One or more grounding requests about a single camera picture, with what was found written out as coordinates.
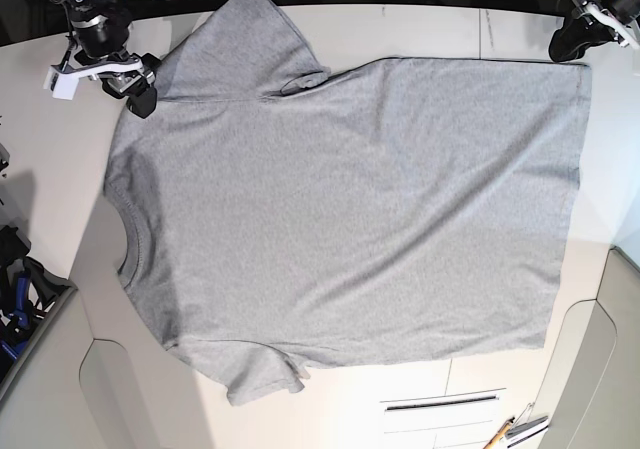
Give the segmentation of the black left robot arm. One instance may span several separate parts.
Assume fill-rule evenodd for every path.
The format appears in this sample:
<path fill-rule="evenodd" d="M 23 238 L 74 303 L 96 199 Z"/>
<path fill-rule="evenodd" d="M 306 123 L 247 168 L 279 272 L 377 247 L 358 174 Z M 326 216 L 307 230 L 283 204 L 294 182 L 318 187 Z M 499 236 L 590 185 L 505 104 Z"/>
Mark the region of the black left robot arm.
<path fill-rule="evenodd" d="M 589 49 L 609 43 L 639 49 L 639 0 L 571 1 L 572 10 L 549 44 L 553 62 L 579 60 Z"/>

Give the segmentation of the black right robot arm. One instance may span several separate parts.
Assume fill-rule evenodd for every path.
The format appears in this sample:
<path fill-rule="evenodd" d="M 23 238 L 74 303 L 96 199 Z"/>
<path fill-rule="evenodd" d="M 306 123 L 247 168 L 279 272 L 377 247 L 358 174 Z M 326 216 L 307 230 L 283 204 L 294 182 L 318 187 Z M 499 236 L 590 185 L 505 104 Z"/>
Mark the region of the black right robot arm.
<path fill-rule="evenodd" d="M 119 0 L 51 0 L 64 10 L 67 48 L 49 67 L 44 88 L 56 99 L 74 98 L 82 79 L 98 81 L 107 95 L 126 101 L 141 119 L 157 105 L 156 72 L 160 59 L 128 50 L 133 17 Z"/>

